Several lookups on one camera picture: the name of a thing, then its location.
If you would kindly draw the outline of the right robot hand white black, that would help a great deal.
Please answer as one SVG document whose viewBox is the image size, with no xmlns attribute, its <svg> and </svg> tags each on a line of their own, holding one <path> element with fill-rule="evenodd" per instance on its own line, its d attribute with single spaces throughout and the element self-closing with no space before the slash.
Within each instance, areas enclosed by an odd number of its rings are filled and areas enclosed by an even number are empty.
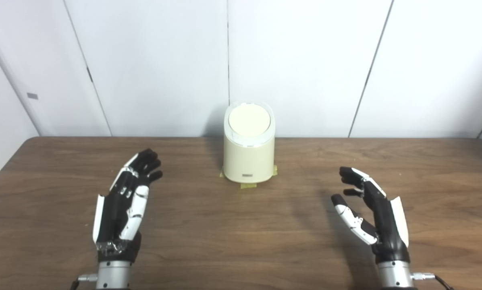
<svg viewBox="0 0 482 290">
<path fill-rule="evenodd" d="M 344 224 L 370 245 L 376 263 L 410 263 L 409 232 L 405 220 L 403 205 L 399 197 L 388 199 L 387 194 L 368 174 L 351 167 L 340 167 L 342 183 L 351 185 L 343 194 L 334 194 L 331 201 Z M 353 210 L 344 196 L 356 196 L 363 200 L 372 211 L 374 224 L 370 224 Z"/>
</svg>

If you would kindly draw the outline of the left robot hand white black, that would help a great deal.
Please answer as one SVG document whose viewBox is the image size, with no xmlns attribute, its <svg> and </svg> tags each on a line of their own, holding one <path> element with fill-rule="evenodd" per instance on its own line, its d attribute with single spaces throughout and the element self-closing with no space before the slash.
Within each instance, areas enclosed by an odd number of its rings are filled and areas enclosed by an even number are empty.
<svg viewBox="0 0 482 290">
<path fill-rule="evenodd" d="M 161 164 L 152 149 L 138 152 L 120 168 L 109 192 L 98 195 L 92 230 L 98 262 L 135 263 L 150 185 L 162 177 Z"/>
</svg>

